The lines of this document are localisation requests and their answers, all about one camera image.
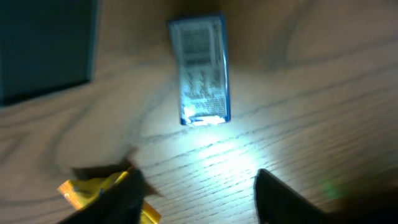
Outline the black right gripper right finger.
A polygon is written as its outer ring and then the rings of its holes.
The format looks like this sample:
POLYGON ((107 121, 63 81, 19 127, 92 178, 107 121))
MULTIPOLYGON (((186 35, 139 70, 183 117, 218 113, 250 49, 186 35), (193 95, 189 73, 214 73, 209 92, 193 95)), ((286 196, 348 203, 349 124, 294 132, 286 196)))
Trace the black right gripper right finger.
POLYGON ((258 224, 397 223, 397 189, 344 197, 337 211, 327 213, 268 170, 260 169, 254 181, 254 201, 258 224))

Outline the small blue box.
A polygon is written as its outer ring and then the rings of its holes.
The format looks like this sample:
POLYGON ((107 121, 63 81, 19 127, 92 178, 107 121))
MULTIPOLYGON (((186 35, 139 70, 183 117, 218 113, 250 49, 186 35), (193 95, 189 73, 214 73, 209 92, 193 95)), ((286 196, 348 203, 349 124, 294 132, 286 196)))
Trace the small blue box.
POLYGON ((231 120, 224 15, 173 19, 169 35, 179 77, 180 124, 208 126, 231 120))

